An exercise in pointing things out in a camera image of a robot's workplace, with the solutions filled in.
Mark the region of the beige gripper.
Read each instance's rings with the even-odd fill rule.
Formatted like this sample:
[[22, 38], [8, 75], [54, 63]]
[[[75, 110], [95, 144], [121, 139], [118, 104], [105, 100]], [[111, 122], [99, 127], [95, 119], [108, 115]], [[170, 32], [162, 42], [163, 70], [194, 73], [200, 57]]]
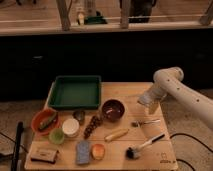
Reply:
[[138, 103], [145, 106], [150, 115], [154, 114], [159, 102], [164, 97], [164, 91], [159, 87], [151, 87], [138, 98]]

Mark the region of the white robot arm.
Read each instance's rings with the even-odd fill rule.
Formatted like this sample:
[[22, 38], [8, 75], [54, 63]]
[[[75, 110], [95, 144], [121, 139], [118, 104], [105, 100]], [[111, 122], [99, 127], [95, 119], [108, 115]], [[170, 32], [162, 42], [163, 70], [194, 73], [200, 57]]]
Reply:
[[184, 85], [183, 78], [183, 70], [179, 67], [156, 71], [153, 75], [153, 85], [139, 96], [138, 102], [149, 107], [170, 94], [193, 111], [213, 131], [213, 100]]

